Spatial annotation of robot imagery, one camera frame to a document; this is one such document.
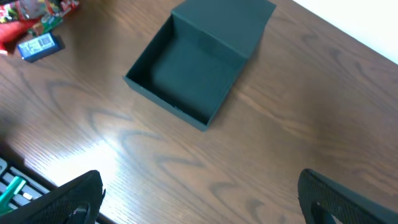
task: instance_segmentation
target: box lid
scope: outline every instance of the box lid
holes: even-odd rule
[[[265,0],[186,0],[172,14],[249,58],[275,7]]]

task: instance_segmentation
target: open box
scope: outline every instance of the open box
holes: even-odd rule
[[[274,9],[265,0],[186,0],[172,10],[124,79],[133,90],[204,131]]]

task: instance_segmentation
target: green marker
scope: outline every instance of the green marker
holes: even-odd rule
[[[7,186],[6,191],[0,196],[0,216],[13,211],[8,204],[10,200],[21,191],[25,184],[26,180],[22,177],[16,176],[13,178],[11,183]]]

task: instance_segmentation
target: brown wood tabletop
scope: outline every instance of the brown wood tabletop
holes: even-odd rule
[[[398,211],[398,65],[290,0],[207,132],[122,76],[182,0],[85,0],[66,49],[0,58],[8,144],[55,185],[90,169],[117,223],[304,223],[312,168]]]

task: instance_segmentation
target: blue and white eraser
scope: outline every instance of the blue and white eraser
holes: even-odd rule
[[[22,59],[27,62],[34,62],[61,49],[61,46],[51,33],[43,34],[18,45]]]

